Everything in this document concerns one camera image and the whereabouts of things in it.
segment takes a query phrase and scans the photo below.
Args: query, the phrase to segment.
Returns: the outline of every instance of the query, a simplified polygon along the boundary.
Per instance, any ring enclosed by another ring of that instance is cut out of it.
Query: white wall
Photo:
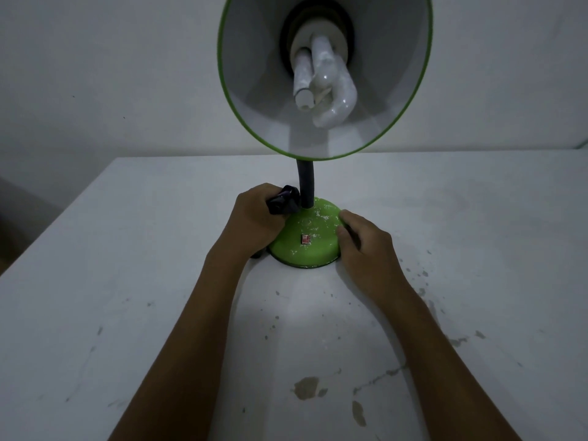
[[[0,215],[37,237],[116,156],[268,153],[220,88],[223,3],[0,0]],[[588,138],[588,0],[433,5],[423,84],[369,151]]]

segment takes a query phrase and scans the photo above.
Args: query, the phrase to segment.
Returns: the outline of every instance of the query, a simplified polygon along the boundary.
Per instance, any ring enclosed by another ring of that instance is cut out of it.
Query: green lamp base
[[[340,211],[333,203],[315,198],[311,209],[290,215],[286,226],[269,245],[269,252],[285,265],[304,269],[334,262],[339,257],[335,230],[343,224]]]

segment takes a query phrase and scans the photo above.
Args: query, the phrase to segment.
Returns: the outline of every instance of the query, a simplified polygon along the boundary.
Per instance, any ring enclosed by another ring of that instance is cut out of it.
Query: lamp shade
[[[286,156],[325,160],[367,147],[394,125],[415,96],[432,42],[431,0],[332,0],[354,29],[348,70],[357,88],[350,116],[329,130],[298,110],[280,36],[305,0],[227,0],[217,58],[224,94],[241,124]]]

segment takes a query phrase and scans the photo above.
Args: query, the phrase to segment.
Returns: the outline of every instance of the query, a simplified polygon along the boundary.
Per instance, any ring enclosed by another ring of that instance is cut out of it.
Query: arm
[[[265,204],[278,192],[264,184],[237,197],[194,291],[110,441],[206,439],[237,283],[249,257],[284,226],[285,217],[270,215]]]
[[[394,328],[415,381],[432,440],[520,441],[484,393],[404,277],[392,237],[347,210],[341,219],[361,240],[337,230],[343,264]]]

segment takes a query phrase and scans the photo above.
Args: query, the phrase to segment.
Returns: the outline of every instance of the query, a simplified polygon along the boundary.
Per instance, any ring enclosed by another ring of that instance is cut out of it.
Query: forearm
[[[431,439],[518,440],[409,286],[383,306],[396,332]]]
[[[111,440],[206,439],[231,304],[246,258],[216,244],[194,291]]]

